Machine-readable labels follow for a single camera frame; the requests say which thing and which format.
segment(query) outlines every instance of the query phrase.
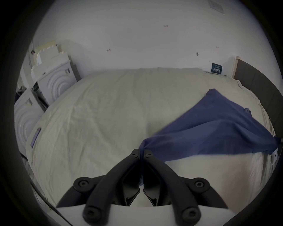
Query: white wall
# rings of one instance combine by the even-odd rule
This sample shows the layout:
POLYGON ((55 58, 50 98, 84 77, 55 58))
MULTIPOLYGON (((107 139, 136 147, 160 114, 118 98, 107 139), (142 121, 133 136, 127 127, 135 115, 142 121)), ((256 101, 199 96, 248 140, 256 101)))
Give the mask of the white wall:
POLYGON ((212 63, 223 65, 222 74, 230 75, 237 55, 283 94, 277 61, 257 20, 238 1, 215 2, 224 15, 207 0, 57 0, 33 41, 38 47, 55 40, 81 77, 120 68, 210 71, 212 63))

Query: sticker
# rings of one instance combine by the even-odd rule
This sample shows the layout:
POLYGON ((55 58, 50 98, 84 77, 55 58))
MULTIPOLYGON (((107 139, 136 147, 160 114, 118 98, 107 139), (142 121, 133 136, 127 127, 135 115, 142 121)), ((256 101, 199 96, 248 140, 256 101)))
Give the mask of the sticker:
POLYGON ((221 5, 217 4, 216 2, 209 1, 210 8, 215 9, 216 11, 224 14, 224 10, 221 5))
POLYGON ((221 75, 222 66, 219 64, 212 63, 211 72, 221 75))
POLYGON ((32 148, 33 148, 33 146, 34 146, 34 144, 35 144, 35 141, 36 141, 36 139, 37 139, 38 134, 39 134, 40 131, 41 131, 41 128, 39 127, 39 128, 36 130, 35 135, 33 136, 33 139, 32 139, 32 141, 31 141, 31 147, 32 147, 32 148))
POLYGON ((28 105, 28 106, 32 106, 33 103, 32 103, 32 101, 31 101, 31 99, 28 99, 28 100, 25 102, 25 104, 28 105))

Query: bed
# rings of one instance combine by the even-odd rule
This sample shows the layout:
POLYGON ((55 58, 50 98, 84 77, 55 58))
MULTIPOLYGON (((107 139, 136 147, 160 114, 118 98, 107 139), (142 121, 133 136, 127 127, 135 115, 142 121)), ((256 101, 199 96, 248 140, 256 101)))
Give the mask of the bed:
MULTIPOLYGON (((212 88, 249 108, 275 135, 259 99, 240 81, 198 68, 107 71, 77 82, 47 109, 26 143, 28 162, 45 197, 56 206, 78 177, 106 174, 212 88)), ((202 155, 166 163, 179 176, 207 179, 238 213, 264 187, 277 158, 277 152, 202 155)), ((131 206, 151 204, 141 192, 131 206)))

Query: screw hole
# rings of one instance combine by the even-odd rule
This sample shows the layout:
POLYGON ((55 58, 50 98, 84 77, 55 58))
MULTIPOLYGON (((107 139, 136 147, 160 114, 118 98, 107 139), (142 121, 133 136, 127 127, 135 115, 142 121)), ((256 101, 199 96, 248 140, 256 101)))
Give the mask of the screw hole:
POLYGON ((195 183, 195 185, 196 185, 198 188, 204 187, 204 183, 201 182, 201 181, 197 181, 197 182, 195 183))

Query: blue towel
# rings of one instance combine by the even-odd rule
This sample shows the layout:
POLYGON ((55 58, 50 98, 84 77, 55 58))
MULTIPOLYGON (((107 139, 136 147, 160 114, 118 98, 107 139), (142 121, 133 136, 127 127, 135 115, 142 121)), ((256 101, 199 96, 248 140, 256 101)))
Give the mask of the blue towel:
POLYGON ((248 108, 212 89, 193 108, 140 145, 162 161, 192 155, 271 154, 280 139, 256 121, 248 108))

